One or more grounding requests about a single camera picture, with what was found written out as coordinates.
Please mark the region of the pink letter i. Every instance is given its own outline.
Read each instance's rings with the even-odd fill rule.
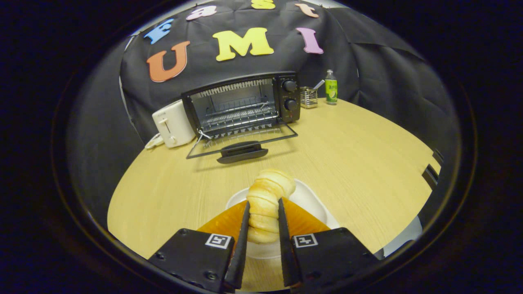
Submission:
[[[301,36],[303,37],[303,41],[305,41],[305,52],[307,53],[316,53],[316,54],[322,54],[323,49],[318,46],[318,42],[316,41],[316,37],[314,34],[316,33],[313,29],[308,28],[296,28],[301,33]]]

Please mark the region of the orange letter u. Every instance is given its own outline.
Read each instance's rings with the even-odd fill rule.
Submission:
[[[164,50],[149,57],[147,63],[149,64],[151,80],[161,83],[180,74],[187,65],[187,45],[189,44],[190,41],[185,41],[171,48],[176,53],[176,65],[167,71],[163,68],[163,56],[167,51]]]

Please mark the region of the toaster oven knob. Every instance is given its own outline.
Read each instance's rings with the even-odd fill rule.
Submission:
[[[297,88],[297,84],[295,81],[291,81],[291,80],[285,80],[283,82],[283,88],[285,89],[285,91],[287,92],[294,92],[296,91],[296,88]]]
[[[293,99],[285,100],[284,105],[285,105],[285,109],[287,109],[288,111],[293,111],[298,107],[298,103],[296,102],[296,100],[293,100]]]

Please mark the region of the green bottle label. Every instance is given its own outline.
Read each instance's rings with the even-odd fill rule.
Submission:
[[[336,102],[338,100],[337,80],[325,80],[325,95],[328,102]]]

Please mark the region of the black fabric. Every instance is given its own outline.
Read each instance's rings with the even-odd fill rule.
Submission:
[[[350,8],[324,9],[307,3],[320,16],[311,18],[295,3],[275,1],[275,9],[261,10],[251,8],[249,2],[214,1],[205,4],[217,6],[218,12],[212,16],[186,21],[195,10],[192,8],[169,17],[174,19],[170,33],[153,45],[144,38],[153,28],[134,38],[123,56],[120,74],[129,112],[142,140],[157,133],[151,114],[179,99],[182,92],[225,78],[273,71],[297,71],[302,85],[314,86],[332,69],[340,99],[397,123],[431,148],[449,155],[455,133],[450,97],[416,50]],[[236,54],[232,60],[216,61],[219,49],[214,33],[231,30],[243,36],[253,27],[267,28],[274,54]],[[324,53],[306,53],[297,27],[314,29]],[[170,80],[152,81],[147,58],[166,50],[164,68],[170,69],[176,64],[170,48],[183,41],[190,41],[187,67]]]
[[[107,211],[118,182],[143,150],[129,123],[118,81],[124,40],[86,80],[71,111],[67,159],[78,196],[93,218],[107,227]]]

